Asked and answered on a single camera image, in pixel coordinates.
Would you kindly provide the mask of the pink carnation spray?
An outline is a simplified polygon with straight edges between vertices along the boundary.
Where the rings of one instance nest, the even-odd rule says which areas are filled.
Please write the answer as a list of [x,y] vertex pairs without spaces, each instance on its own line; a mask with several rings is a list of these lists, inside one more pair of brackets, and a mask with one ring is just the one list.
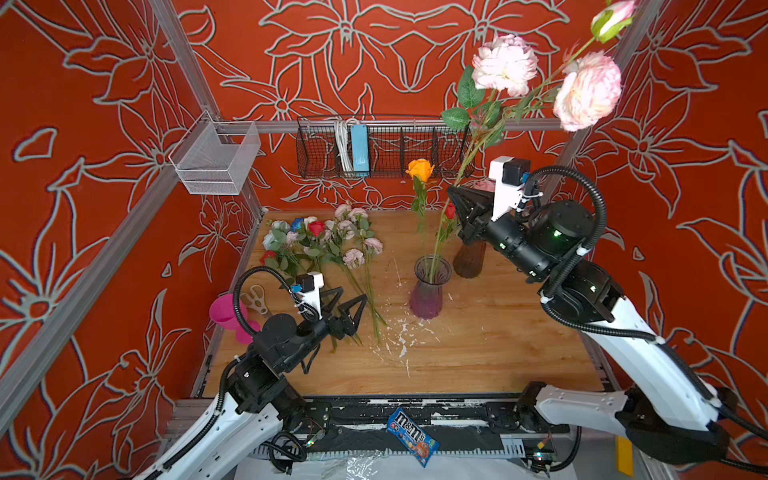
[[383,253],[381,240],[372,230],[368,212],[361,207],[342,204],[331,219],[321,222],[320,235],[323,259],[337,265],[354,290],[367,297],[373,336],[381,342],[381,333],[388,324],[376,306],[372,282],[372,263]]
[[502,141],[510,120],[550,108],[562,130],[578,132],[612,113],[622,93],[621,70],[613,57],[591,47],[615,40],[633,23],[636,8],[635,1],[607,1],[591,21],[590,39],[538,85],[538,57],[521,36],[496,36],[479,47],[458,82],[457,105],[441,113],[447,128],[469,135],[453,184],[478,154]]

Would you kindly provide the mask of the orange yellow rose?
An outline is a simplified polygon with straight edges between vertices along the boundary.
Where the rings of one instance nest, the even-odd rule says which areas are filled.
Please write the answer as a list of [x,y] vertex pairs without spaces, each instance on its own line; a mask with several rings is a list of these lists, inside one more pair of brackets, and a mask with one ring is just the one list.
[[434,166],[426,159],[416,159],[409,162],[406,173],[412,180],[414,198],[411,203],[411,210],[418,216],[417,233],[421,236],[422,254],[426,254],[426,229],[427,219],[426,210],[428,206],[429,180],[432,176]]

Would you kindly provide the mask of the purple glass vase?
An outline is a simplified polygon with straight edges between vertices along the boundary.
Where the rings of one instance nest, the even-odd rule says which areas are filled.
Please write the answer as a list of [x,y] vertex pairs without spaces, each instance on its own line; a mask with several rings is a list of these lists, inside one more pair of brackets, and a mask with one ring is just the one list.
[[443,308],[443,287],[452,277],[452,266],[443,257],[423,256],[414,266],[416,284],[411,292],[409,308],[423,320],[437,317]]

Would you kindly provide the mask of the pink rose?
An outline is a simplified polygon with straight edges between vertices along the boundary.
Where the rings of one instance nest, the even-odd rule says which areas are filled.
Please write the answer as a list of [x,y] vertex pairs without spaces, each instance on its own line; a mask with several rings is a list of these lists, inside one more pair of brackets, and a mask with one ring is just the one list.
[[477,180],[474,182],[472,188],[493,193],[495,191],[495,182],[490,179]]

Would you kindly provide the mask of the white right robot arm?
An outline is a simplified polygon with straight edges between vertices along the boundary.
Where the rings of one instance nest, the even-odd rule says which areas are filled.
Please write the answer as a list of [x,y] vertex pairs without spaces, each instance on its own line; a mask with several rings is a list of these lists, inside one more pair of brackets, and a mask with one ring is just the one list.
[[574,425],[629,440],[651,458],[671,464],[718,462],[755,474],[761,465],[732,459],[725,421],[745,426],[734,394],[705,382],[640,316],[621,286],[587,259],[605,231],[603,195],[586,184],[592,207],[558,201],[522,214],[533,201],[531,183],[494,192],[448,191],[466,244],[487,243],[526,279],[539,285],[543,311],[586,334],[630,376],[614,394],[563,390],[531,383],[519,401],[528,429]]

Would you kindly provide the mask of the brown glass vase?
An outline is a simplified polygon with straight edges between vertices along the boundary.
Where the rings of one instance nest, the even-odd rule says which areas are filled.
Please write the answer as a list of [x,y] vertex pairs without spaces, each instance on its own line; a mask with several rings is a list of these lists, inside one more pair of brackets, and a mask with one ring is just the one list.
[[478,277],[483,269],[486,247],[483,241],[463,244],[453,260],[455,274],[465,279]]

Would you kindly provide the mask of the small red rose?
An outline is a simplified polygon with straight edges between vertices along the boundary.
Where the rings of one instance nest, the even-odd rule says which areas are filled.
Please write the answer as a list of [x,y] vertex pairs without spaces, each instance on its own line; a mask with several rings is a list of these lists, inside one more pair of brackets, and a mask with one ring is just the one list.
[[441,211],[440,221],[436,231],[435,245],[433,248],[433,262],[436,263],[441,256],[445,243],[455,234],[458,226],[456,207],[448,201]]

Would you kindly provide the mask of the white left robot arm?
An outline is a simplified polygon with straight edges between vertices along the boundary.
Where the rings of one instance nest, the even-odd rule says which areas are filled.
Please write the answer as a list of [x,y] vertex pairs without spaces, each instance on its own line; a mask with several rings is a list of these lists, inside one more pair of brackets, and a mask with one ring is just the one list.
[[270,317],[246,354],[225,367],[212,403],[139,478],[221,479],[258,449],[284,473],[305,461],[306,444],[292,431],[305,418],[306,402],[286,376],[308,371],[326,337],[357,333],[368,299],[344,302],[342,293],[337,287],[303,296],[302,322],[284,313]]

